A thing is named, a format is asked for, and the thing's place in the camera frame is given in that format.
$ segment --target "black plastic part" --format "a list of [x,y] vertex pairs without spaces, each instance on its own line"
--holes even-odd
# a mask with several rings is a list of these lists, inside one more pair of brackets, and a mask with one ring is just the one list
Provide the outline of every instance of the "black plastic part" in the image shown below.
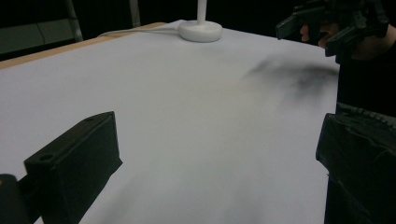
[[84,119],[24,164],[46,224],[79,223],[121,166],[114,112]]
[[0,175],[0,223],[31,223],[14,175]]
[[337,63],[349,63],[352,52],[364,37],[386,35],[389,18],[381,0],[308,0],[294,8],[291,16],[276,26],[278,39],[308,25],[311,39],[321,37],[323,22],[337,23],[340,32],[326,42],[326,56],[336,56]]
[[20,190],[24,199],[24,204],[26,206],[27,216],[30,223],[35,223],[40,217],[35,203],[33,202],[33,196],[37,193],[37,189],[32,186],[29,176],[24,176],[20,181],[18,181]]
[[339,104],[317,160],[330,176],[325,223],[396,223],[396,118]]

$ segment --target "white surface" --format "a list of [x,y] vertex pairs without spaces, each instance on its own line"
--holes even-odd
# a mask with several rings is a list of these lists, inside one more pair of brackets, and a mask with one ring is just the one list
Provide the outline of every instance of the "white surface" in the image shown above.
[[[171,23],[176,26],[180,21]],[[338,65],[323,49],[225,29],[139,33],[0,70],[0,171],[115,111],[124,164],[81,223],[323,223],[315,159]]]

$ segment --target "white pole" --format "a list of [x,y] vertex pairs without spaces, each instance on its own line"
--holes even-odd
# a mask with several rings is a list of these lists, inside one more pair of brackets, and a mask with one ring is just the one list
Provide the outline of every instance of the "white pole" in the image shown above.
[[207,0],[198,0],[198,15],[197,15],[197,23],[198,25],[202,25],[205,23],[206,17],[206,2]]

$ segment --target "robotic hand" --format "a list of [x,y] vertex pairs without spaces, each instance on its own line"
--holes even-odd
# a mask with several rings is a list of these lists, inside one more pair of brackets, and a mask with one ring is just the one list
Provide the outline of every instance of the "robotic hand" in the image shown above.
[[310,0],[295,7],[291,16],[276,26],[276,37],[283,39],[305,24],[309,26],[310,37],[319,37],[323,22],[339,25],[340,32],[325,47],[325,55],[335,55],[337,63],[347,63],[364,37],[384,37],[389,25],[381,0]]

